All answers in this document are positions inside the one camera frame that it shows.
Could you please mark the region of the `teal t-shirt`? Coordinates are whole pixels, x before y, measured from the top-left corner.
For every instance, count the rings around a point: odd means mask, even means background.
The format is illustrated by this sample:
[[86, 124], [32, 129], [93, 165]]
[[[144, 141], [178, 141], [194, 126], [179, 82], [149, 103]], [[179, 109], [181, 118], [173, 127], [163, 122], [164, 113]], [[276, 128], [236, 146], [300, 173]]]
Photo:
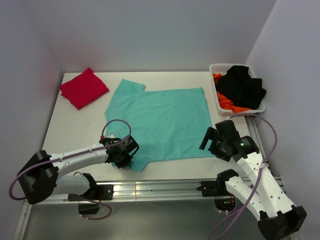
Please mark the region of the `teal t-shirt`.
[[140, 83], [123, 79], [105, 111], [106, 135], [128, 133], [139, 145], [129, 165], [142, 172], [152, 162], [205, 158], [200, 150], [212, 121], [201, 87], [146, 91]]

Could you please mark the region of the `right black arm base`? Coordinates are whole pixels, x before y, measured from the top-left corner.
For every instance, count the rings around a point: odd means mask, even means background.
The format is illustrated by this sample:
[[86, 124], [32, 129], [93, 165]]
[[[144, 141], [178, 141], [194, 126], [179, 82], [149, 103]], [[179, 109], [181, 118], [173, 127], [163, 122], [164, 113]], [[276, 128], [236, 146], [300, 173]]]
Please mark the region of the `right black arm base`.
[[235, 196], [227, 192], [218, 180], [201, 181], [196, 190], [200, 191], [204, 198], [212, 197], [215, 207], [220, 211], [229, 212], [236, 207]]

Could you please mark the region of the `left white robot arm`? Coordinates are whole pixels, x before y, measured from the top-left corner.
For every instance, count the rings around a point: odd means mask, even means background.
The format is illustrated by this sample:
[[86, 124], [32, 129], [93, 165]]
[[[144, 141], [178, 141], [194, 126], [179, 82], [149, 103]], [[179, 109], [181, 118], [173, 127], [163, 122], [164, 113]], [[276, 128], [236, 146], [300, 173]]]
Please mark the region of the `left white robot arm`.
[[24, 199], [31, 205], [41, 203], [52, 195], [69, 194], [75, 200], [93, 200], [99, 187], [89, 173], [71, 175], [91, 165], [114, 164], [123, 169], [132, 163], [139, 150], [132, 136], [124, 139], [103, 137], [99, 142], [80, 150], [48, 154], [36, 152], [17, 174]]

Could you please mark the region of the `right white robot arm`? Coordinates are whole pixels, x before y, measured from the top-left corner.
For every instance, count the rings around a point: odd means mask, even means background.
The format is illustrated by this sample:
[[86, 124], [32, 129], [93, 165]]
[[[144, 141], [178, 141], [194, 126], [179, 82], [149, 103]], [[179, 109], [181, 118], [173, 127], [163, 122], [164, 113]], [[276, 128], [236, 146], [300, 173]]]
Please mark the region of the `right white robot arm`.
[[197, 188], [203, 197], [234, 196], [257, 219], [260, 233], [266, 240], [281, 240], [300, 230], [307, 212], [296, 206], [282, 190], [250, 136], [241, 137], [232, 120], [208, 127], [200, 144], [218, 159], [234, 160], [245, 172], [249, 187], [233, 170], [219, 174], [215, 180], [202, 181]]

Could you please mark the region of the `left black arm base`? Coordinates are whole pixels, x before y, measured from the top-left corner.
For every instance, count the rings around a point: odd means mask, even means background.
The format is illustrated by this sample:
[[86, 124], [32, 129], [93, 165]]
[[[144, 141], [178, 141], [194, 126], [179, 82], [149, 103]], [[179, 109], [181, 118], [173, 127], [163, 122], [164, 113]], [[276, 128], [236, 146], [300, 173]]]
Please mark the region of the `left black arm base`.
[[78, 213], [82, 217], [94, 219], [102, 206], [107, 204], [103, 201], [113, 199], [114, 185], [113, 184], [98, 184], [94, 189], [88, 190], [83, 195], [69, 194], [67, 200], [69, 202], [78, 202]]

